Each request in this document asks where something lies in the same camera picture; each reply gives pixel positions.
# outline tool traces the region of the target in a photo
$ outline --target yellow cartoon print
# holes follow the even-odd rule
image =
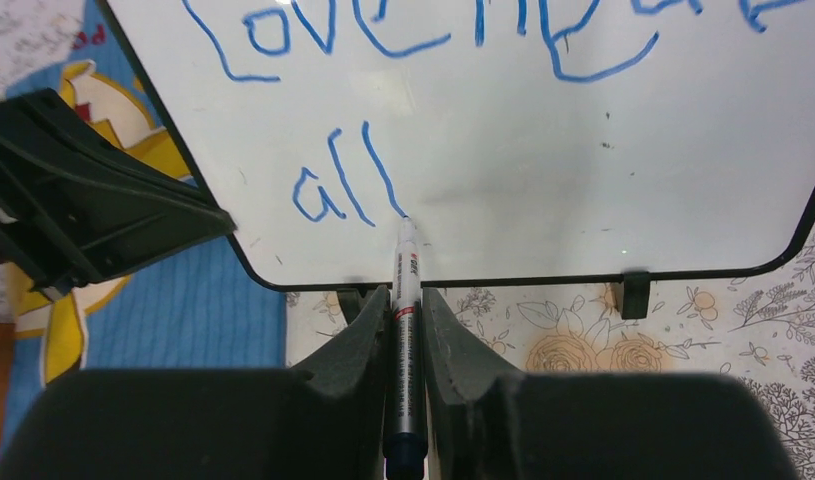
[[[145,105],[126,88],[97,73],[95,62],[84,60],[63,68],[59,93],[98,134],[132,157],[182,179],[189,170],[168,132],[156,125]],[[51,303],[32,292],[31,280],[14,265],[7,270],[9,299],[16,315],[16,337],[43,337],[42,384],[81,368],[89,343],[87,315],[103,308],[127,284],[128,277],[75,288]]]

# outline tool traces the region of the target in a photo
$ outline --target whiteboard stand foot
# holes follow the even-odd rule
[[[649,272],[629,272],[622,275],[622,282],[614,286],[616,303],[622,320],[639,320],[648,314],[648,298],[651,294]]]

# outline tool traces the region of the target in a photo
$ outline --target brown flower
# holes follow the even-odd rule
[[[622,340],[612,349],[603,350],[599,357],[605,358],[608,353],[610,355],[610,370],[659,372],[661,369],[660,359],[663,355],[654,345],[649,345],[643,340]]]
[[[582,338],[549,335],[531,349],[526,368],[534,372],[590,372],[596,369],[595,357],[593,348]]]

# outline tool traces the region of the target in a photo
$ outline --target floral pattern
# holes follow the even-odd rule
[[[642,320],[622,320],[604,284],[442,293],[462,325],[524,370],[701,370],[740,378],[769,412],[801,478],[815,480],[813,230],[796,258],[769,274],[653,284]],[[288,361],[297,363],[330,338],[321,332],[344,325],[322,298],[303,293],[288,304]]]

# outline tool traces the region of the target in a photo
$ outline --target whiteboard frame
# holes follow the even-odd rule
[[[145,90],[145,94],[153,103],[154,108],[157,111],[157,115],[162,120],[163,126],[169,132],[172,141],[174,141],[175,146],[180,151],[180,154],[183,157],[184,161],[186,162],[187,167],[191,171],[192,176],[198,183],[199,189],[207,196],[207,200],[209,201],[209,203],[218,208],[221,208],[221,206],[216,201],[215,196],[207,186],[206,179],[201,174],[201,171],[198,168],[198,164],[195,162],[194,157],[192,156],[191,152],[186,146],[186,142],[184,141],[183,136],[180,134],[180,131],[177,129],[174,122],[172,121],[171,116],[168,113],[168,110],[166,110],[165,104],[163,104],[163,101],[160,98],[159,94],[157,93],[157,90],[154,88],[154,85],[151,82],[150,77],[145,71],[145,68],[142,66],[142,62],[136,55],[136,52],[134,51],[129,40],[127,39],[127,36],[124,34],[124,31],[121,28],[121,25],[118,23],[115,13],[109,6],[109,3],[107,2],[107,0],[94,0],[94,1],[97,2],[102,15],[107,21],[110,31],[115,36],[116,40],[119,43],[120,48],[124,52],[125,57],[130,62],[130,66],[133,68],[136,77],[141,82],[142,87]],[[810,197],[808,198],[807,204],[805,205],[805,208],[802,212],[801,218],[799,219],[799,222],[796,225],[796,229],[793,232],[793,236],[790,239],[790,243],[787,245],[787,247],[780,255],[776,256],[775,258],[772,258],[768,262],[756,266],[736,269],[674,270],[646,273],[650,274],[651,280],[654,282],[672,280],[738,278],[763,275],[765,273],[769,273],[773,270],[776,270],[786,265],[788,262],[790,262],[796,257],[796,255],[799,253],[799,251],[801,251],[801,249],[807,242],[808,236],[810,235],[810,232],[813,229],[814,223],[815,223],[815,185],[813,187],[813,191],[810,194]],[[244,250],[239,245],[239,242],[237,241],[235,235],[233,234],[228,235],[227,240],[230,242],[231,247],[236,253],[239,262],[242,264],[242,267],[245,269],[245,272],[248,274],[248,276],[251,277],[251,279],[254,280],[255,282],[262,285],[263,287],[269,288],[271,290],[276,290],[279,292],[297,292],[297,291],[335,290],[338,288],[357,288],[361,292],[363,292],[366,290],[374,289],[379,285],[382,285],[382,283],[360,283],[360,284],[340,283],[340,284],[303,284],[303,285],[274,284],[260,277],[256,273],[256,271],[252,268],[250,262],[248,261],[248,258],[245,256]],[[457,288],[457,287],[508,287],[525,285],[557,285],[557,284],[579,284],[579,283],[621,283],[626,273],[631,272],[617,272],[599,275],[560,276],[560,277],[547,276],[547,277],[495,278],[480,280],[466,280],[466,279],[438,280],[438,281],[423,281],[422,284],[425,287],[432,288]],[[389,285],[391,287],[392,282],[387,282],[385,283],[385,285]]]

